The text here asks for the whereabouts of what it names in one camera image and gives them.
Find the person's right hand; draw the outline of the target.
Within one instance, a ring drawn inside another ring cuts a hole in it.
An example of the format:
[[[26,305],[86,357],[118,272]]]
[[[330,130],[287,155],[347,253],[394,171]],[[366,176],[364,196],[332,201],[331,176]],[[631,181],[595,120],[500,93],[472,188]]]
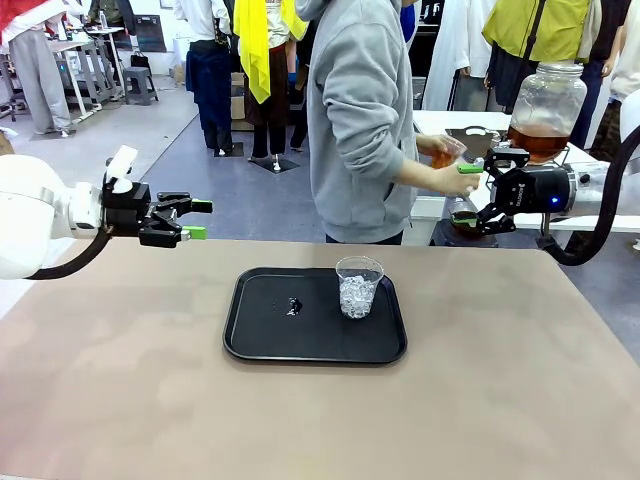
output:
[[[478,173],[463,173],[456,165],[436,170],[436,190],[449,196],[468,196],[480,183]]]

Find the person's left hand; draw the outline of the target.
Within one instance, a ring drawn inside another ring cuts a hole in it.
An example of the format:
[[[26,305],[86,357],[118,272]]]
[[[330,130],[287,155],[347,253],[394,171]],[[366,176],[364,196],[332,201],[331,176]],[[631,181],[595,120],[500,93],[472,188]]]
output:
[[[416,136],[416,143],[418,151],[431,158],[432,168],[442,169],[453,163],[450,153],[452,143],[448,136],[419,134]]]

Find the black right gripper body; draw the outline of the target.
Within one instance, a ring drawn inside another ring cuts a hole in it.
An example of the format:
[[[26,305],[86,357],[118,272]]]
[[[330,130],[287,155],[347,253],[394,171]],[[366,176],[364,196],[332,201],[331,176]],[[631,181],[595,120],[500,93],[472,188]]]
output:
[[[513,168],[493,182],[492,204],[500,213],[561,213],[570,200],[568,172],[561,167]]]

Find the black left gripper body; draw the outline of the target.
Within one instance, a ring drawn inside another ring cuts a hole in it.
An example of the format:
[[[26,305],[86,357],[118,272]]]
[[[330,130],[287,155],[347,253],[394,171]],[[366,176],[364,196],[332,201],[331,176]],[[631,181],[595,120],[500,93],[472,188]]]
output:
[[[151,203],[146,183],[134,182],[125,193],[116,193],[115,186],[107,184],[102,189],[103,226],[111,235],[137,235]]]

